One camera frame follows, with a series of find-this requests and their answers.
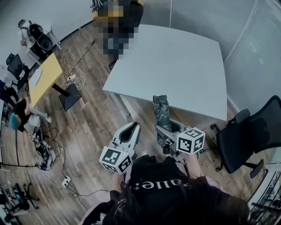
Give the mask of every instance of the teal hat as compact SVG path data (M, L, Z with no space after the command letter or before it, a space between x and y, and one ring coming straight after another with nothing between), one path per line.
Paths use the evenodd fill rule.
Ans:
M16 114L13 112L11 117L10 117L10 128L17 131L18 127L19 127L18 119L16 117Z

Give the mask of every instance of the power outlet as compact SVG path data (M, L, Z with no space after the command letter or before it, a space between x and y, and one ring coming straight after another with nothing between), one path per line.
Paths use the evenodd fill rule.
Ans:
M69 185L70 181L71 181L70 177L66 176L66 178L62 182L62 186L66 188Z
M72 75L72 76L69 76L66 81L70 81L70 80L74 80L76 78L76 74Z

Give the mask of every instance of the pixelated area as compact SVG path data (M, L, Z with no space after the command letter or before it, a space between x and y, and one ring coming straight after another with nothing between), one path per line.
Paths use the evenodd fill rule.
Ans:
M130 164L132 161L130 160L130 157L127 156L126 159L118 166L121 172L123 172Z
M197 131L197 130L195 130L195 129L191 129L191 130L189 130L189 131L186 131L185 133L186 133L188 136L192 137L192 138L195 138L195 137L197 137L197 136L203 134L202 132Z
M120 156L120 152L117 152L113 149L108 149L102 158L102 161L105 163L109 163L111 165L115 165L118 158Z
M143 6L136 1L105 2L95 18L98 47L113 61L129 48L140 24Z
M191 152L191 144L192 144L191 140L179 138L178 149L181 150L181 151L190 153Z
M103 163L103 165L104 165L104 167L105 167L107 170L112 171L112 172L115 172L115 173L118 173L118 171L117 171L114 167L109 166L109 165L106 165L106 164L104 164L104 163Z
M204 141L204 136L198 138L196 141L195 141L195 144L194 144L194 152L198 151L198 150L201 150L203 148L203 143Z

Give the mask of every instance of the white shoe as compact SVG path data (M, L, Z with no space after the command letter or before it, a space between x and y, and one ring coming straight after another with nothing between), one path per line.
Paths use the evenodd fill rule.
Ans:
M142 156L150 156L150 154L149 154L148 151L143 151L143 152L142 152Z
M53 119L52 119L52 117L47 116L46 121L47 121L48 123L52 123L52 122L53 122Z

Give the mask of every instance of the black pants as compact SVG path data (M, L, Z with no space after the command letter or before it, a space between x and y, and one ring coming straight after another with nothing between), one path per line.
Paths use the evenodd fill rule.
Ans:
M42 60L45 60L47 56L43 52L43 49L38 45L37 42L30 49L34 54L38 55L38 57ZM52 54L52 51L46 51L48 55Z
M2 99L0 96L0 99L2 99L5 103L9 103L12 107L14 107L16 104L14 103L14 101L11 99L11 96L13 96L15 98L15 100L18 102L18 95L16 93L16 91L10 87L6 90L3 90L3 92L6 92L6 99Z

